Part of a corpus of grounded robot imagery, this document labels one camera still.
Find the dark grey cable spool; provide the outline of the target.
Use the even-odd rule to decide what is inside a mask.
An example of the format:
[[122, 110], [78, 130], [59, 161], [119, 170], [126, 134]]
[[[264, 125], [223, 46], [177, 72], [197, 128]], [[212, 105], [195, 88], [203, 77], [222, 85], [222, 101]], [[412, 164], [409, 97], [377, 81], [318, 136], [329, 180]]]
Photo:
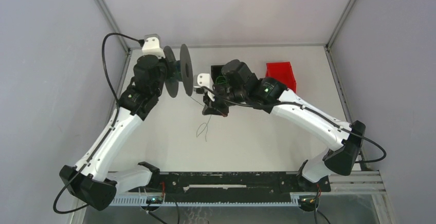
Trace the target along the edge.
[[170, 46], [163, 48], [167, 61], [176, 61], [176, 77], [177, 84], [170, 84], [166, 86], [167, 92], [171, 98], [176, 98], [178, 94], [179, 82], [183, 83], [185, 93], [187, 96], [192, 96], [193, 93], [193, 69], [192, 62], [189, 53], [189, 49], [186, 44], [182, 44], [179, 52], [179, 60], [176, 60], [174, 52]]

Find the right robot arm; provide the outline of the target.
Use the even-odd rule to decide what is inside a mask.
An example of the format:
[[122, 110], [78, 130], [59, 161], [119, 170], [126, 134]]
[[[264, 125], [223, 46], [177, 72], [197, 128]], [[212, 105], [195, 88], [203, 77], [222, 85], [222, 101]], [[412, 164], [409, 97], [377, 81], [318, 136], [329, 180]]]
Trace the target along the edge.
[[208, 73], [196, 78], [196, 89], [204, 94], [204, 115], [228, 115], [230, 106], [250, 107], [284, 118], [314, 135], [327, 150], [303, 163], [298, 187], [311, 191], [331, 174], [350, 175], [362, 147], [366, 126], [336, 119], [299, 97], [278, 80], [258, 78], [246, 63], [232, 60], [221, 67], [222, 83]]

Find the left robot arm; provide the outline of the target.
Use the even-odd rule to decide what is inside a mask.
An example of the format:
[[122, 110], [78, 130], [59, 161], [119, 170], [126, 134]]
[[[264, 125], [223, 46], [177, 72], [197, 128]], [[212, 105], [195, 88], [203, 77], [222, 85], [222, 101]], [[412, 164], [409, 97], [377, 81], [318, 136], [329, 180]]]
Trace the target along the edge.
[[59, 176], [68, 190], [96, 210], [107, 208], [119, 193], [137, 187], [153, 192], [161, 178], [158, 168], [141, 162], [129, 170], [111, 173], [109, 168], [127, 138], [145, 120], [162, 94], [164, 82], [175, 75], [172, 56], [159, 59], [143, 55], [134, 66], [134, 76], [122, 93], [109, 123], [88, 152], [74, 165], [65, 165]]

